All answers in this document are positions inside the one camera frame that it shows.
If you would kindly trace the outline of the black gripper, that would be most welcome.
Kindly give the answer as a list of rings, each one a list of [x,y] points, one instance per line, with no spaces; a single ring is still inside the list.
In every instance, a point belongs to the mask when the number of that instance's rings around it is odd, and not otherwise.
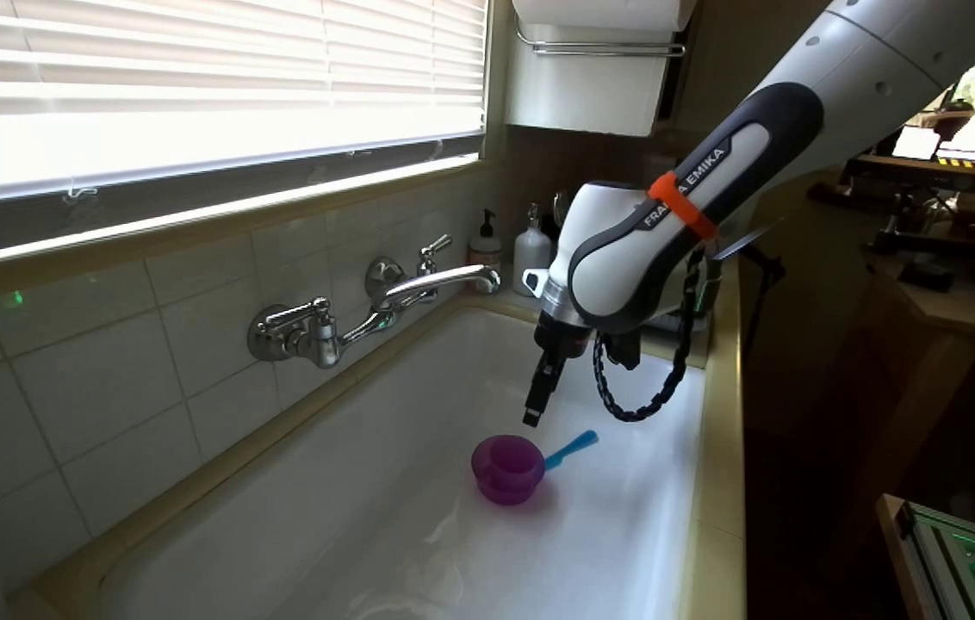
[[[557,391],[557,379],[566,373],[566,363],[578,360],[588,340],[597,340],[613,367],[635,369],[640,363],[640,333],[637,330],[600,333],[600,330],[588,330],[588,329],[571,329],[566,322],[554,322],[551,315],[536,318],[535,344],[542,349],[542,360],[535,367],[531,391],[528,391],[528,401],[522,401],[522,424],[528,429],[542,424],[542,417],[551,402],[551,393]]]

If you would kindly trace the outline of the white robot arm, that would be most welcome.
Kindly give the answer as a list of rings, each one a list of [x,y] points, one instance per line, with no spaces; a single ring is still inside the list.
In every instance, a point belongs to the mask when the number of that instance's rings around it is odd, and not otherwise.
[[[970,67],[975,0],[829,0],[671,171],[646,189],[582,182],[554,261],[522,272],[542,308],[522,424],[542,424],[585,340],[635,369],[666,280],[717,252],[754,194],[871,147]]]

